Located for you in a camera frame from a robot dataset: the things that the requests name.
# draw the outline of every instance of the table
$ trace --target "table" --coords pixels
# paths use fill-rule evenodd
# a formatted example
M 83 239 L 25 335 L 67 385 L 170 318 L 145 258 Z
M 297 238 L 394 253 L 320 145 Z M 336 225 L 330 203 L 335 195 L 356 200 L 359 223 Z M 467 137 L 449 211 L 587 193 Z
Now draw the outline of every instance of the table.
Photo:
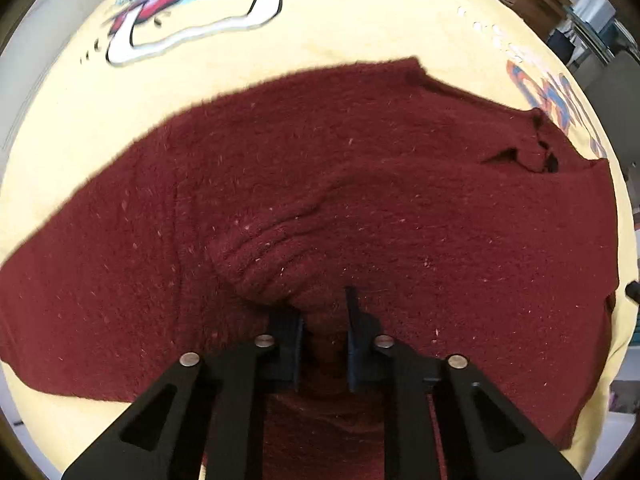
M 452 86 L 514 108 L 545 109 L 582 156 L 610 161 L 621 286 L 607 364 L 564 452 L 585 471 L 635 325 L 637 309 L 623 293 L 638 276 L 634 229 L 619 165 L 595 113 L 524 22 L 498 0 L 139 0 L 135 8 L 130 1 L 97 7 L 27 113 L 0 192 L 0 262 L 89 176 L 168 115 L 296 70 L 417 56 Z M 229 16 L 242 18 L 219 21 Z M 2 367 L 32 437 L 60 470 L 126 408 L 43 394 Z

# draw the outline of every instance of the red garment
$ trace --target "red garment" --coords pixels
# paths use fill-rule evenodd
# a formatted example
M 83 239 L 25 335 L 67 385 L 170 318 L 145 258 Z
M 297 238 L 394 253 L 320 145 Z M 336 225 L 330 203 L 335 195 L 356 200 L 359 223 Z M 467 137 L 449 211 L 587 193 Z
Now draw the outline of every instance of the red garment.
M 0 357 L 39 391 L 131 401 L 288 301 L 312 352 L 302 394 L 272 402 L 266 478 L 381 478 L 379 403 L 346 393 L 355 285 L 387 333 L 469 355 L 565 447 L 616 251 L 607 161 L 542 111 L 415 59 L 314 70 L 168 119 L 78 190 L 0 270 Z

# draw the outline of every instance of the maroon fabric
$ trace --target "maroon fabric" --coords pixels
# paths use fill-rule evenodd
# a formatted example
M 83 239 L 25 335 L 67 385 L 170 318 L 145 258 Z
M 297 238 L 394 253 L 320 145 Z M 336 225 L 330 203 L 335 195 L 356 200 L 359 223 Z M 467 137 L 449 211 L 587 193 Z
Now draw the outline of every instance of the maroon fabric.
M 311 357 L 302 394 L 272 402 L 266 477 L 381 478 L 378 399 L 346 393 L 355 285 L 386 332 L 468 354 L 566 446 L 609 347 L 616 248 L 607 161 L 540 110 L 415 59 L 299 73 L 170 118 L 78 190 L 0 271 L 0 356 L 43 392 L 133 400 L 289 301 Z

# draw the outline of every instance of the triangular cutout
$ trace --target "triangular cutout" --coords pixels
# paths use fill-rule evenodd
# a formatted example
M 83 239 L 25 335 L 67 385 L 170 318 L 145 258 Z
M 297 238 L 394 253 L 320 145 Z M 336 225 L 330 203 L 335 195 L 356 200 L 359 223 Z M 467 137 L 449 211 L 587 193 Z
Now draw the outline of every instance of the triangular cutout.
M 474 404 L 491 451 L 498 453 L 525 441 L 514 423 L 480 388 L 474 389 Z
M 160 440 L 162 428 L 164 428 L 176 392 L 177 388 L 173 384 L 165 386 L 122 431 L 120 439 L 133 446 L 153 451 Z

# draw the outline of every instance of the silver bolt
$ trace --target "silver bolt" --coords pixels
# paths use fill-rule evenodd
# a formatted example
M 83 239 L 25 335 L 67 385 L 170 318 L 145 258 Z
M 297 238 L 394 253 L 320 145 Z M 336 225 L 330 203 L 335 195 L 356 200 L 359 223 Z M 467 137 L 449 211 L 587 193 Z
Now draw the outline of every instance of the silver bolt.
M 269 334 L 262 334 L 255 338 L 255 345 L 259 348 L 269 348 L 276 344 L 274 336 Z
M 391 348 L 395 344 L 395 340 L 389 335 L 379 335 L 373 340 L 373 344 L 378 348 Z
M 469 361 L 463 355 L 452 355 L 449 359 L 447 359 L 447 363 L 451 368 L 455 368 L 456 370 L 462 370 L 466 368 L 469 364 Z
M 180 364 L 182 366 L 195 366 L 200 362 L 200 356 L 196 352 L 187 352 L 180 356 Z

